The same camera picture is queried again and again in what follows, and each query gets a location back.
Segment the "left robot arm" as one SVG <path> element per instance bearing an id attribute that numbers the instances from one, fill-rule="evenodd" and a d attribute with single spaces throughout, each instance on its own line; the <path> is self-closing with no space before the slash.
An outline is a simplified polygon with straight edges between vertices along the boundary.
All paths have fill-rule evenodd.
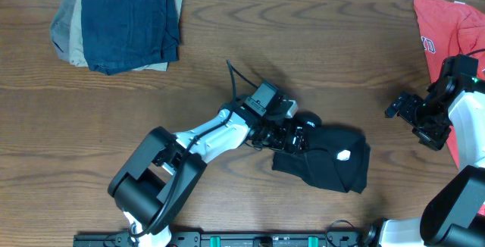
<path id="1" fill-rule="evenodd" d="M 250 141 L 284 150 L 299 138 L 292 129 L 298 107 L 282 100 L 269 108 L 247 98 L 221 106 L 216 117 L 184 132 L 153 129 L 117 172 L 108 194 L 128 219 L 140 246 L 166 246 L 178 215 L 208 163 Z"/>

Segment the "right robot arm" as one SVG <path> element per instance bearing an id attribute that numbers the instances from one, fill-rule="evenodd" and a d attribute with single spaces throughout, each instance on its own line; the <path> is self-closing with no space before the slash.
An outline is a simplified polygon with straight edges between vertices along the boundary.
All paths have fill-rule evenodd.
<path id="1" fill-rule="evenodd" d="M 368 246 L 483 246 L 484 81 L 459 77 L 449 96 L 459 173 L 428 203 L 421 217 L 374 224 Z"/>

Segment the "black t-shirt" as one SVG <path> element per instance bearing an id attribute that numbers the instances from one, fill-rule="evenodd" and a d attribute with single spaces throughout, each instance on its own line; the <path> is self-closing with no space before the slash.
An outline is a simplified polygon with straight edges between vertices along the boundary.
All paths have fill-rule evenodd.
<path id="1" fill-rule="evenodd" d="M 362 130 L 323 123 L 310 111 L 296 114 L 291 126 L 285 148 L 274 153 L 273 170 L 299 177 L 319 189 L 363 192 L 371 147 Z"/>

